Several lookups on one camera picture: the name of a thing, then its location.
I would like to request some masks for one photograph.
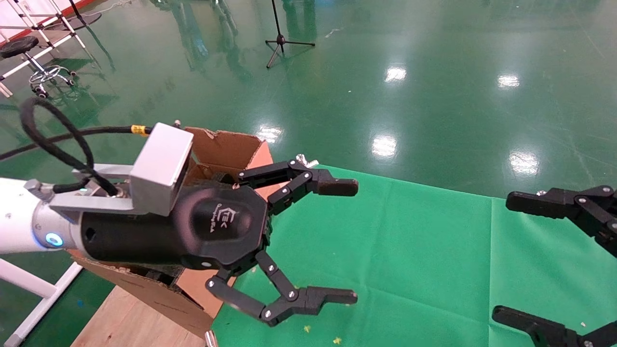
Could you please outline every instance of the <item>open cardboard box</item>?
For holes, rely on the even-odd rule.
[[[194,135],[193,159],[184,184],[209,179],[213,174],[226,172],[233,177],[244,169],[272,164],[266,142],[242,133],[212,132],[204,128],[186,128]],[[267,199],[278,185],[258,189]],[[178,275],[152,275],[142,267],[92,261],[71,252],[75,262],[96,275],[116,284],[148,306],[204,338],[218,314],[222,302],[205,289],[206,281],[216,270],[190,270],[180,268]]]

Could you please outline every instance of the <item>white metal frame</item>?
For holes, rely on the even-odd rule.
[[[45,48],[44,50],[42,50],[41,52],[33,56],[34,60],[51,52],[54,48],[68,41],[71,37],[74,37],[77,40],[77,42],[79,42],[80,46],[83,49],[86,49],[86,46],[83,44],[82,40],[79,38],[79,36],[77,35],[73,27],[71,27],[71,24],[68,22],[66,17],[64,17],[64,15],[62,14],[62,11],[58,7],[58,5],[54,2],[54,0],[47,0],[47,2],[50,3],[51,6],[54,8],[56,12],[55,14],[30,14],[28,13],[28,11],[26,11],[23,8],[21,3],[19,3],[19,0],[6,0],[6,1],[10,4],[11,8],[13,8],[13,10],[15,11],[15,14],[22,19],[24,26],[16,27],[16,26],[0,25],[0,29],[27,29],[27,30],[37,31],[39,35],[41,35],[43,40],[45,40],[45,42],[47,43],[47,48]],[[43,23],[39,25],[38,22],[33,19],[33,17],[44,17],[44,18],[50,17],[50,18],[45,20]],[[64,26],[68,29],[68,32],[67,32],[67,36],[61,38],[60,40],[56,42],[51,42],[41,28],[48,26],[49,24],[55,22],[56,20],[61,20]],[[5,42],[10,41],[9,38],[6,35],[4,35],[1,31],[0,31],[0,35],[4,38]],[[4,96],[8,98],[9,96],[13,95],[13,93],[11,93],[10,90],[6,88],[6,86],[3,85],[1,82],[5,78],[16,73],[17,71],[19,71],[20,69],[22,69],[24,66],[28,64],[29,64],[28,61],[24,61],[21,64],[19,64],[16,68],[0,76],[0,92],[4,94]]]
[[[36,324],[45,316],[45,313],[54,305],[68,285],[77,277],[82,267],[74,262],[55,285],[46,282],[37,276],[23,270],[10,262],[0,259],[0,279],[34,293],[43,299],[35,309],[19,325],[17,330],[4,343],[4,347],[18,347]]]

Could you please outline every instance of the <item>green cloth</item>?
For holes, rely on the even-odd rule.
[[[306,196],[274,218],[268,253],[296,286],[350,288],[358,303],[274,328],[225,305],[213,325],[221,347],[335,346],[337,337],[341,346],[532,347],[492,321],[495,305],[581,335],[617,320],[617,260],[570,221],[328,168],[356,178],[358,195]],[[235,288],[266,303],[278,296],[259,268]]]

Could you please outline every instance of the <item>white robotic arm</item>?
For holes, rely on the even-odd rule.
[[[77,248],[75,225],[27,191],[25,183],[0,178],[0,254]]]

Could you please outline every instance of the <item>black stool seat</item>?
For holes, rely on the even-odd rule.
[[[38,39],[34,36],[26,36],[18,38],[14,41],[7,42],[2,48],[0,48],[0,56],[3,58],[10,58],[18,56],[19,54],[26,53],[33,49],[38,44]]]

